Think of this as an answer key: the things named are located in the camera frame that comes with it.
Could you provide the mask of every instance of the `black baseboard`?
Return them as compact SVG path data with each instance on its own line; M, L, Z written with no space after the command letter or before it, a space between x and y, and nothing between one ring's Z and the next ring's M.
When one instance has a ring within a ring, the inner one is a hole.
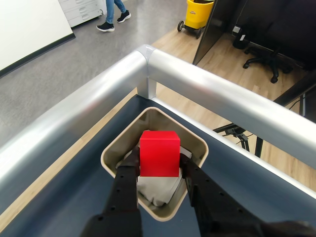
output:
M20 60L16 61L15 63L12 63L11 65L7 66L6 68L0 70L0 78L4 77L5 75L9 74L10 72L14 71L15 69L23 66L24 64L32 61L33 59L40 57L41 55L45 54L46 52L62 45L63 43L66 43L74 38L76 38L76 36L74 33L72 33L70 35L62 37L61 39L59 39L53 43L50 43L49 45L29 54L28 56L25 56L24 58L21 58Z

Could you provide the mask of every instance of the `white cloth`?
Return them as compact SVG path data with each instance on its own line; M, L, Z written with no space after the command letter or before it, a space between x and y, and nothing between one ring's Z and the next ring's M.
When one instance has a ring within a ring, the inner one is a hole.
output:
M191 158L192 153L188 150L180 147L180 153L185 154ZM122 163L121 160L117 165L116 169ZM153 203L155 206L162 206L164 203L169 203L174 192L176 191L181 181L181 171L179 169L179 177L138 177L137 190L144 195L144 197Z

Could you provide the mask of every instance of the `black sneaker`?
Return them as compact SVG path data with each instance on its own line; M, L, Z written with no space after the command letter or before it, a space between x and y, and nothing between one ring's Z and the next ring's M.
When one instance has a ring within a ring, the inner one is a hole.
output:
M118 19L118 22L119 22L119 23L122 23L122 22L124 22L125 20L127 20L128 18L130 18L131 16L132 16L132 15L129 13L129 11L126 10L125 13L122 13L122 14L121 14L120 18Z
M114 31L114 25L105 22L101 26L97 26L97 29L103 32L113 32Z

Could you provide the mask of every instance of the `wooden floor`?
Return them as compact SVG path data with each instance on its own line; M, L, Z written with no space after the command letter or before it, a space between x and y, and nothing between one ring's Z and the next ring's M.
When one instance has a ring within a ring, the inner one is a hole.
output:
M253 56L246 55L242 50L234 48L232 46L233 39L234 38L230 35L223 35L197 66L252 90L270 100L279 97L304 76L304 71L300 68L295 68L290 74L280 72L279 81L276 84L272 84L270 82L272 72L269 68L265 68L260 64L251 64L248 69L242 67L246 60ZM187 32L179 33L174 30L155 42L153 46L191 63L198 47L198 40L190 36ZM157 92L159 99L211 129L230 123L228 120L208 111L202 106L162 85L158 85ZM298 113L299 103L297 103L292 110ZM238 138L232 136L227 136L226 138L235 143L239 141ZM249 146L251 153L254 153L255 143L256 136L250 136ZM261 158L316 191L316 171L313 168L266 141L263 144Z
M198 40L194 36L189 35L186 31L179 33L175 29L155 42L153 46L191 63L198 48ZM223 35L197 66L271 100L276 99L304 75L304 72L299 69L295 69L292 73L287 75L280 73L279 82L271 84L270 78L272 77L272 73L263 66L254 64L247 70L242 68L244 62L250 57L251 55L245 55L241 50L235 49L232 46L231 36ZM59 159L43 172L43 174L0 215L0 232L136 93L136 89L129 93L119 104L62 154ZM230 123L228 120L171 91L161 84L158 84L157 87L157 97L210 129ZM298 112L298 104L293 107L293 110ZM226 138L234 143L239 141L231 136L227 136ZM250 152L252 153L254 153L255 140L255 135L249 137ZM316 171L294 157L264 142L262 159L316 191Z

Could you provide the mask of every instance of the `beige bin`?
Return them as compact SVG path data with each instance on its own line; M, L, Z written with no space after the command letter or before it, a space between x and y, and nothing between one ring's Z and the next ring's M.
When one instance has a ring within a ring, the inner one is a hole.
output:
M160 109L149 107L103 151L101 164L112 177L115 177L116 174L116 164L137 145L145 130L175 131L181 140L181 146L192 153L192 160L199 167L202 166L207 157L208 147L204 140ZM138 202L156 220L168 221L174 217L186 194L186 183L182 179L168 204L156 207L141 193L138 193Z

